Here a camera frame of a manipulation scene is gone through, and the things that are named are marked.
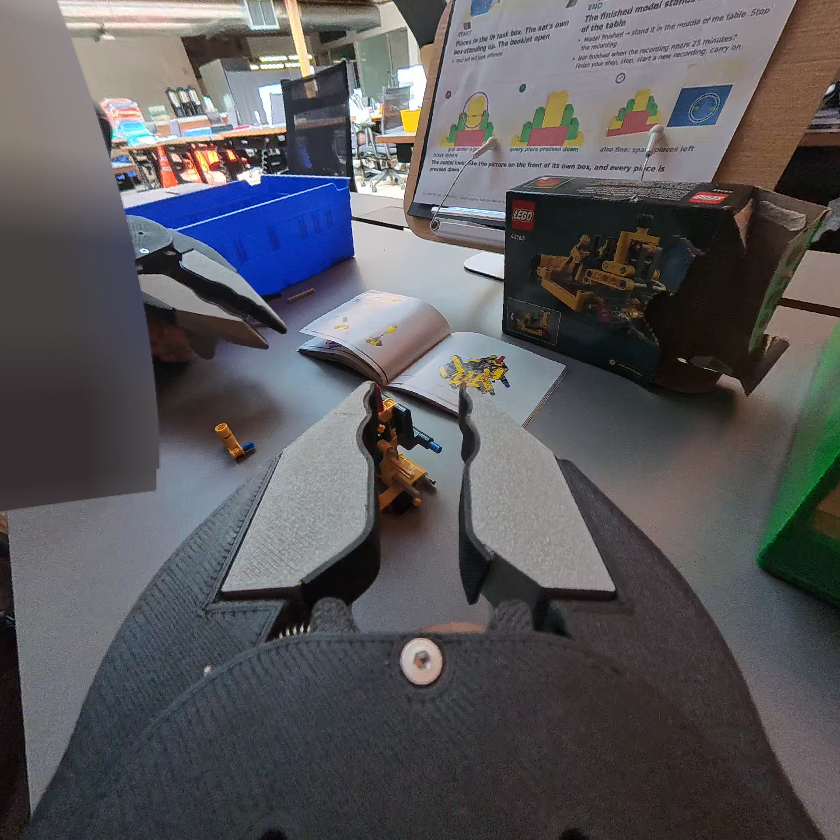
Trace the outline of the lego instruction booklet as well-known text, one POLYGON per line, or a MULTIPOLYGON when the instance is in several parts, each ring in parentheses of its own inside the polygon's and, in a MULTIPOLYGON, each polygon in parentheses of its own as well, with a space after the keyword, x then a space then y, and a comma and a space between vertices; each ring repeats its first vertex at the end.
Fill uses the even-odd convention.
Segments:
POLYGON ((566 366, 477 332, 453 332, 424 300, 368 290, 302 329, 299 353, 336 362, 392 392, 450 414, 459 392, 484 395, 528 426, 566 374, 566 366))

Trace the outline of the small yellow lego connector piece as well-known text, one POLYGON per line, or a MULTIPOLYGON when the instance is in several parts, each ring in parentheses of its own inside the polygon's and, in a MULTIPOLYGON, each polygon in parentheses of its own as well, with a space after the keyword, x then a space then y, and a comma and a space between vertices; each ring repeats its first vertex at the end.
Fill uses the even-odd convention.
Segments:
POLYGON ((257 450, 254 442, 242 444, 226 423, 217 425, 215 434, 235 462, 250 457, 257 450))

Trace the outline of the silver ceiling duct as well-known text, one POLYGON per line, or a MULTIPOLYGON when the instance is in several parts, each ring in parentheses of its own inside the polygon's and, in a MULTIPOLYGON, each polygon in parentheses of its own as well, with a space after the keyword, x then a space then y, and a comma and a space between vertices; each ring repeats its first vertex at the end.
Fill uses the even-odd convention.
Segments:
MULTIPOLYGON (((287 2, 58 2, 75 37, 290 36, 287 2)), ((296 2, 305 34, 381 25, 377 2, 296 2)))

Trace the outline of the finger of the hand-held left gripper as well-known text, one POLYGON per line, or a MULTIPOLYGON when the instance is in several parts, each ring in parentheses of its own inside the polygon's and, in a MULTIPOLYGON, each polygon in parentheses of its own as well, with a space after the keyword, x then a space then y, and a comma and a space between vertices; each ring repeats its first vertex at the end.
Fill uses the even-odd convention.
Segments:
POLYGON ((200 299, 215 303, 242 320, 251 318, 257 324, 278 333, 287 333, 285 323, 257 295, 235 269, 208 257, 197 250, 178 253, 160 250, 152 253, 152 274, 164 275, 193 290, 200 299))
POLYGON ((268 350, 269 344, 244 318, 166 275, 139 275, 139 286, 155 360, 211 360, 217 345, 268 350))

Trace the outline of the black computer monitor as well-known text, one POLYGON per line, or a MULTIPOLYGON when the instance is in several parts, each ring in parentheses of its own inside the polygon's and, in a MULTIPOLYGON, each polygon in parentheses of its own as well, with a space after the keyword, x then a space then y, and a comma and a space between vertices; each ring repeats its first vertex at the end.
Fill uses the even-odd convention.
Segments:
POLYGON ((342 176, 354 185, 347 61, 281 81, 288 175, 342 176))

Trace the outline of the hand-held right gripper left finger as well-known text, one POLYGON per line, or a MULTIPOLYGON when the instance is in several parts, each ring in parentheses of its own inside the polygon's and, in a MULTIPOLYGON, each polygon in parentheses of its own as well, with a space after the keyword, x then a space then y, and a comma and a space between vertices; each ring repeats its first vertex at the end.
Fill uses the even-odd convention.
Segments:
POLYGON ((282 450, 238 538, 223 599, 353 604, 372 586, 378 404, 378 386, 362 384, 282 450))

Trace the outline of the grey office chair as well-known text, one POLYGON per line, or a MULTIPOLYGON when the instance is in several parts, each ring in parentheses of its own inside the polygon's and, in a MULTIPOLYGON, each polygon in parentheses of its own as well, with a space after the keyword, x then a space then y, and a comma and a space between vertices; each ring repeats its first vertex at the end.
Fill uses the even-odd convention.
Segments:
POLYGON ((369 187, 372 193, 377 193, 378 185, 383 182, 393 184, 401 191, 405 190, 407 176, 396 158, 396 148, 377 142, 371 123, 356 123, 353 141, 356 142, 354 158, 360 184, 369 187))

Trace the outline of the torn black lego box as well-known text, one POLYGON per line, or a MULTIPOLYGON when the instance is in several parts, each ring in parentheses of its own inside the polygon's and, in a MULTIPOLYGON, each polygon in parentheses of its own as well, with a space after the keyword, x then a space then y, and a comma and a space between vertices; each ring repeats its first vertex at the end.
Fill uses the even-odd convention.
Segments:
POLYGON ((541 175, 507 193, 502 330, 640 386, 750 395, 828 208, 744 184, 541 175))

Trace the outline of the yellow black lego bulldozer model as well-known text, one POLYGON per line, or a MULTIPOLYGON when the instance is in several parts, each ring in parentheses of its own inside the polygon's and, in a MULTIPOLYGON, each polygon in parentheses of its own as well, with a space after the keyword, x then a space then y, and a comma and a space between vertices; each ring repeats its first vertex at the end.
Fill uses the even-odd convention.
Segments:
POLYGON ((421 447, 439 454, 442 447, 415 428, 411 410, 386 398, 378 384, 375 395, 378 423, 374 460, 378 505, 381 513, 401 516, 420 507, 424 490, 436 490, 436 483, 427 471, 405 453, 421 447))

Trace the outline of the green box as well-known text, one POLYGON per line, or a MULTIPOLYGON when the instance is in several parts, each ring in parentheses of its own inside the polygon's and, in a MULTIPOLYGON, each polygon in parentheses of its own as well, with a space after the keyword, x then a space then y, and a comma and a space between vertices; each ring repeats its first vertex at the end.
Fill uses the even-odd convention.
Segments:
POLYGON ((756 562, 838 605, 838 327, 800 411, 756 562))

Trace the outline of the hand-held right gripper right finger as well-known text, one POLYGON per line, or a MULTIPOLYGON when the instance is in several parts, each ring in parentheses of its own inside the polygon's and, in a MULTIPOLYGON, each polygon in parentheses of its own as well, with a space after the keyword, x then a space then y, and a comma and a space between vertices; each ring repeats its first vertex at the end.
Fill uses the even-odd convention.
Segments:
POLYGON ((466 386, 457 422, 459 574, 468 602, 614 599, 616 583, 554 453, 466 386))

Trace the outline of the silver monitor stand base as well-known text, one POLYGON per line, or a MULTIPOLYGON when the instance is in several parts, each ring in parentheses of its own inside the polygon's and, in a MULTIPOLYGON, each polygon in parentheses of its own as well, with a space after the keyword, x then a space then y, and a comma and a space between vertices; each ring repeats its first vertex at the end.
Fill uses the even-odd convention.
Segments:
POLYGON ((505 212, 468 206, 432 206, 430 233, 448 244, 477 253, 465 260, 465 271, 496 281, 505 275, 505 212))

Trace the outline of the blue plastic bin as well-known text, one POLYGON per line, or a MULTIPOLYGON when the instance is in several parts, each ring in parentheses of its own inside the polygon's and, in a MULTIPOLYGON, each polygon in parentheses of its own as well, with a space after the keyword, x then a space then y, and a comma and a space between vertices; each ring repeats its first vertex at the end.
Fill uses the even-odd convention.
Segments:
POLYGON ((354 257, 347 178, 265 175, 124 209, 214 248, 262 296, 354 257))

